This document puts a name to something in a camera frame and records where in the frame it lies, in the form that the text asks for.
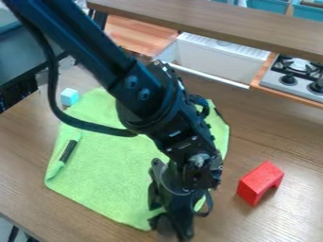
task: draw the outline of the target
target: bolt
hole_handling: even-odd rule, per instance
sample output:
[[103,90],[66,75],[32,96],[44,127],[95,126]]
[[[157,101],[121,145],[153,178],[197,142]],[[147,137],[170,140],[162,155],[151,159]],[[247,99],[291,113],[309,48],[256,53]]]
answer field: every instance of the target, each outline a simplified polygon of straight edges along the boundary
[[126,78],[126,87],[128,89],[133,89],[137,86],[138,78],[136,76],[129,76]]
[[137,98],[141,101],[146,101],[149,99],[150,91],[147,88],[143,88],[137,94]]

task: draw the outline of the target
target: red object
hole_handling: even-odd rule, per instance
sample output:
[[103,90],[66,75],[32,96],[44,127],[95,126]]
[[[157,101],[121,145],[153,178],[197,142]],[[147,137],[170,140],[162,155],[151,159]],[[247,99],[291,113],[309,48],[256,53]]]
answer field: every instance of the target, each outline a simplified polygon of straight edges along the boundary
[[270,162],[264,162],[239,180],[237,194],[251,206],[255,206],[270,188],[278,188],[284,173]]

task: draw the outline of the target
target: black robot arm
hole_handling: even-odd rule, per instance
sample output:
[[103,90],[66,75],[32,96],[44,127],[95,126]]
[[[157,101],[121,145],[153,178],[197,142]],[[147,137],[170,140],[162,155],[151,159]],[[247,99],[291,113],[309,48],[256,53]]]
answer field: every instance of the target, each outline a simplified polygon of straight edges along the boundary
[[[42,45],[50,67],[49,100],[63,122],[111,135],[143,133],[170,159],[153,160],[149,188],[151,209],[163,206],[179,238],[193,237],[196,202],[216,188],[222,157],[205,117],[207,102],[188,95],[174,70],[159,60],[143,66],[126,56],[72,0],[4,0]],[[58,65],[44,35],[91,71],[117,100],[119,118],[127,130],[76,121],[55,103]],[[202,106],[202,112],[196,109]]]

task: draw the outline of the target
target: table surface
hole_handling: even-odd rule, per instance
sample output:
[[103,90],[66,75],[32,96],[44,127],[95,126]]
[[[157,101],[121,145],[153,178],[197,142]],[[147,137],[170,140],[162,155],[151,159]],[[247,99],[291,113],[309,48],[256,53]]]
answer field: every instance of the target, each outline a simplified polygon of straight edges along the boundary
[[88,0],[91,9],[219,40],[323,59],[323,23],[208,0]]
[[[323,239],[322,111],[260,92],[181,74],[188,89],[211,98],[231,127],[223,184],[210,216],[195,220],[194,241]],[[61,75],[61,88],[97,86],[84,71]],[[35,93],[0,115],[0,214],[41,241],[156,241],[47,189],[43,176],[59,121]],[[249,170],[270,160],[285,173],[279,190],[251,208],[235,195]]]

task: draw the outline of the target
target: cable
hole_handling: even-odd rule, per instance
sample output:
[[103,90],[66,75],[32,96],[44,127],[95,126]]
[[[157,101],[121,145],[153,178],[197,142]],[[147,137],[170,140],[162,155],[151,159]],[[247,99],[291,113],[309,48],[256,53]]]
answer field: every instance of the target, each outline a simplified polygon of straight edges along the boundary
[[99,132],[114,136],[123,136],[123,137],[134,137],[137,134],[134,132],[131,132],[130,130],[120,130],[115,129],[91,122],[82,121],[79,119],[76,119],[70,115],[67,115],[66,113],[62,112],[60,108],[57,105],[56,102],[56,91],[58,86],[58,80],[59,80],[59,64],[56,60],[55,53],[46,40],[46,38],[43,36],[41,31],[34,26],[31,22],[29,22],[26,18],[21,16],[18,13],[15,13],[17,18],[24,24],[24,26],[32,33],[36,41],[38,42],[39,46],[42,48],[42,51],[47,59],[48,64],[48,101],[49,106],[54,113],[54,115],[63,123],[78,128],[82,130],[88,130],[93,132]]

